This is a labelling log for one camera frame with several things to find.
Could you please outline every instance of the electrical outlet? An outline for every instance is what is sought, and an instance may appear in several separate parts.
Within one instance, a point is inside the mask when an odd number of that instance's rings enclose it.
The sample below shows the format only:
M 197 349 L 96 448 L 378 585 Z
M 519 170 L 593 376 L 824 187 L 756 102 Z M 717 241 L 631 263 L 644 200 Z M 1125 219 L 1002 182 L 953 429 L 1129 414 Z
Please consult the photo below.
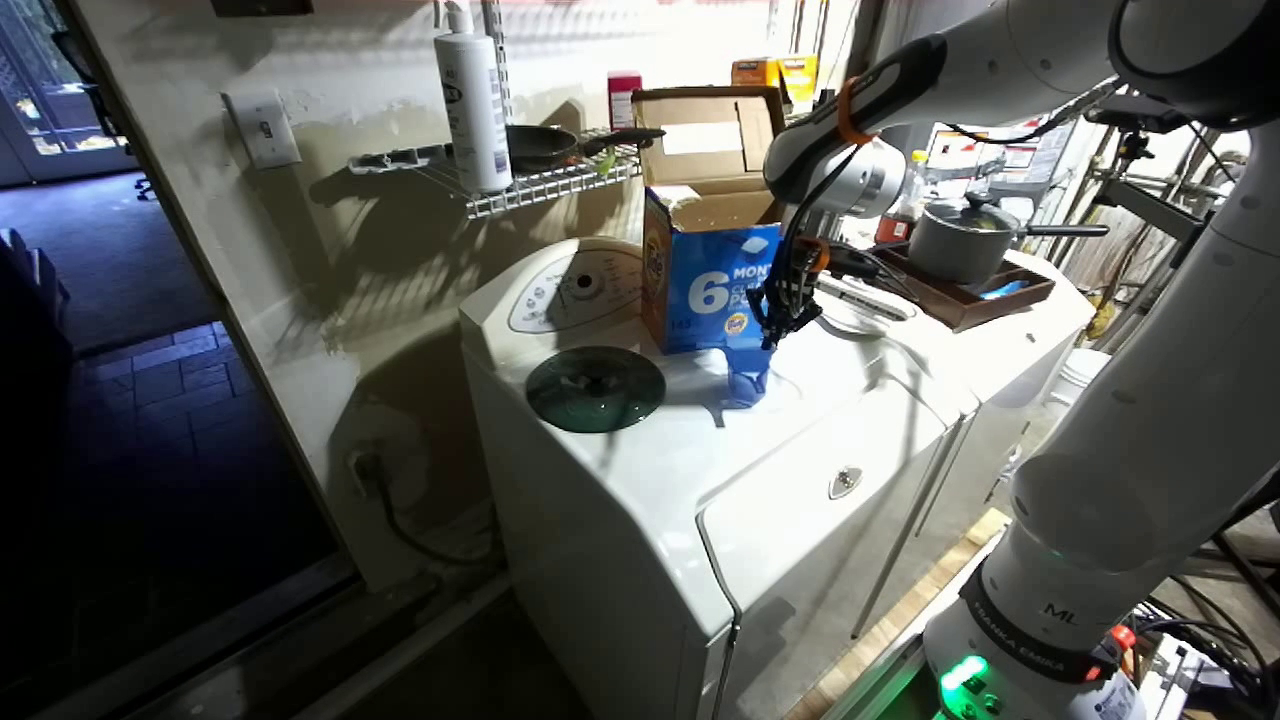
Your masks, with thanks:
M 232 108 L 253 170 L 280 170 L 302 159 L 292 124 L 278 102 L 225 91 L 225 105 Z

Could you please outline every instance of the white plastic container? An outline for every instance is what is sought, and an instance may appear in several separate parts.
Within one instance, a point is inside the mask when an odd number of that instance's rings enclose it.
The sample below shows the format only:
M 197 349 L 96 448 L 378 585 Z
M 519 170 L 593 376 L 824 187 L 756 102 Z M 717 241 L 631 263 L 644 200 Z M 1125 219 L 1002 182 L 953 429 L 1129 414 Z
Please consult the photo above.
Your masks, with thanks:
M 463 4 L 450 4 L 450 37 L 435 37 L 435 65 L 463 193 L 512 187 L 496 49 L 487 37 L 474 32 L 474 12 Z

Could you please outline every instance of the wire shelf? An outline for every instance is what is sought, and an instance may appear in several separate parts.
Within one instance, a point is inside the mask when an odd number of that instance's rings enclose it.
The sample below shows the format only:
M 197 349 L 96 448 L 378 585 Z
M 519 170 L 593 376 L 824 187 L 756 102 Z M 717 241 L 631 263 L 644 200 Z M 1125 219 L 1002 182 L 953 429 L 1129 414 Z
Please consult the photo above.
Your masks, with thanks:
M 534 204 L 548 204 L 572 193 L 593 193 L 593 187 L 607 187 L 607 185 L 625 185 L 631 176 L 644 173 L 642 154 L 638 148 L 605 148 L 581 163 L 568 170 L 554 170 L 554 173 L 528 173 L 518 176 L 512 187 L 504 193 L 486 193 L 486 196 L 468 196 L 457 185 L 457 163 L 435 154 L 435 148 L 406 148 L 406 154 L 381 154 L 381 157 L 357 157 L 348 163 L 348 173 L 357 182 L 423 182 L 423 185 L 440 185 L 450 196 L 457 196 L 468 214 L 468 219 L 492 219 L 518 209 L 534 209 Z

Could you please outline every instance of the blue box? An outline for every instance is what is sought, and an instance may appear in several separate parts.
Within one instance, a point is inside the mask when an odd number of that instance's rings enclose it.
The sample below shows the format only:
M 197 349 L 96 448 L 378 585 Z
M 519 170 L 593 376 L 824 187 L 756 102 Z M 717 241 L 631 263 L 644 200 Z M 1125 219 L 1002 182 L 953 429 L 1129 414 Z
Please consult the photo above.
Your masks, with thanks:
M 763 187 L 782 98 L 761 88 L 638 91 L 644 148 L 644 325 L 665 354 L 761 349 L 750 287 L 761 287 L 782 229 Z
M 665 354 L 761 349 L 750 287 L 761 287 L 785 229 L 768 193 L 723 193 L 670 209 L 644 200 L 644 325 Z

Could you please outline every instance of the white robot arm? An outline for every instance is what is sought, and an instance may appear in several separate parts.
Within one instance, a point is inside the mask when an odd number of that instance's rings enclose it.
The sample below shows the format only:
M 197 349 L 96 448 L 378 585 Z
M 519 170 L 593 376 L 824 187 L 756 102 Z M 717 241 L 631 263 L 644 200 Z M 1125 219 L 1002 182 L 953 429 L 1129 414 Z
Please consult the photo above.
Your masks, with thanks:
M 768 185 L 814 176 L 893 124 L 1016 120 L 1120 75 L 1217 127 L 1254 163 L 1150 327 L 1016 476 L 1016 525 L 925 644 L 938 673 L 984 655 L 991 710 L 1063 717 L 1094 648 L 1199 549 L 1280 459 L 1280 0 L 995 0 L 925 37 L 789 127 Z M 782 248 L 761 287 L 774 339 L 806 325 L 814 252 Z

